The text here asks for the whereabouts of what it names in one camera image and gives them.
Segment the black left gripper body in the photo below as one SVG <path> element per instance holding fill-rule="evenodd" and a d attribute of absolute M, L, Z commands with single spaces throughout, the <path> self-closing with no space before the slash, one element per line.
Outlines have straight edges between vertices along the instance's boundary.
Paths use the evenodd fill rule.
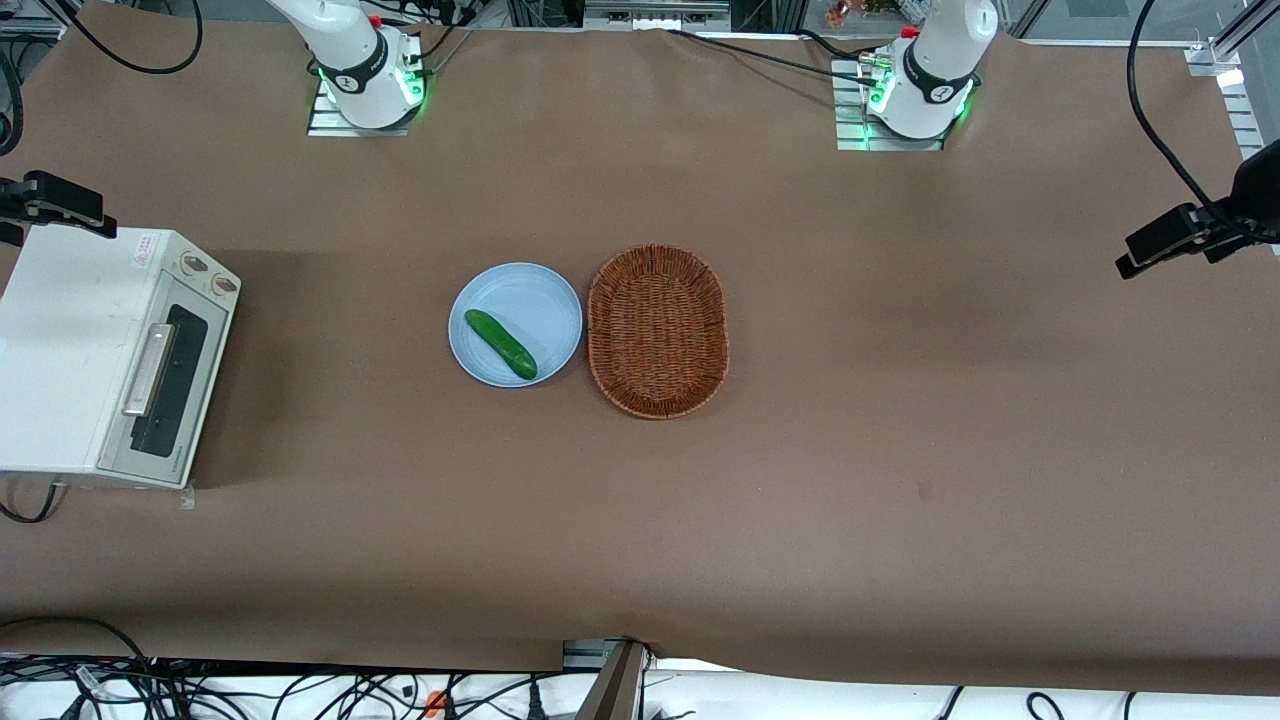
<path fill-rule="evenodd" d="M 1279 141 L 1245 159 L 1231 190 L 1202 210 L 1208 217 L 1197 243 L 1276 243 L 1279 228 Z"/>

